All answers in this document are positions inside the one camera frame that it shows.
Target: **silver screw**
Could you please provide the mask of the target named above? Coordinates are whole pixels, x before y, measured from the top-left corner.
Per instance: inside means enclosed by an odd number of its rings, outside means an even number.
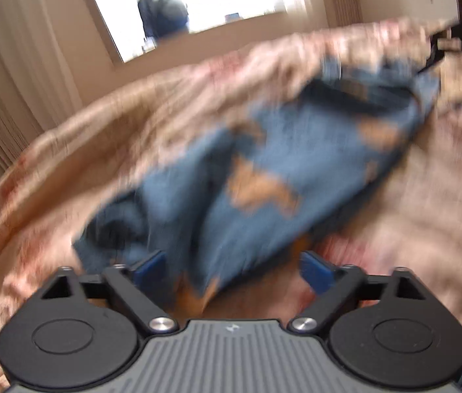
[[[149,322],[149,328],[153,331],[164,333],[172,330],[175,327],[176,323],[170,317],[160,316],[151,319]]]
[[[297,317],[291,322],[291,326],[299,332],[308,332],[317,327],[317,321],[312,317]]]

